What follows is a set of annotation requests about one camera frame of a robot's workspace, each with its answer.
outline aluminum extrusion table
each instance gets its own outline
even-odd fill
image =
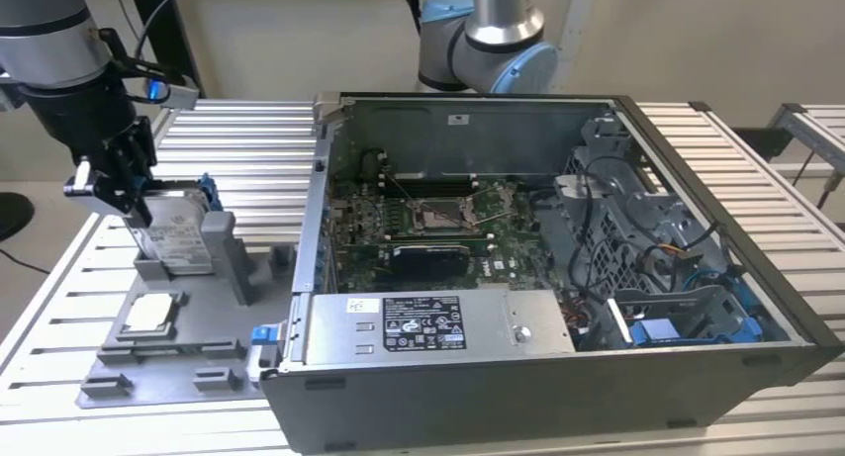
[[[845,339],[845,236],[721,120],[641,107]],[[156,120],[163,178],[214,175],[248,247],[296,241],[314,144],[308,103],[200,101]],[[135,279],[132,238],[86,222],[0,346],[0,454],[292,454],[263,400],[80,410],[73,400]],[[410,454],[845,454],[845,358],[758,392],[708,428],[415,449]],[[383,454],[398,454],[385,451]]]

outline label with text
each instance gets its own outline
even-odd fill
[[[390,352],[466,349],[457,296],[385,299],[385,348]]]

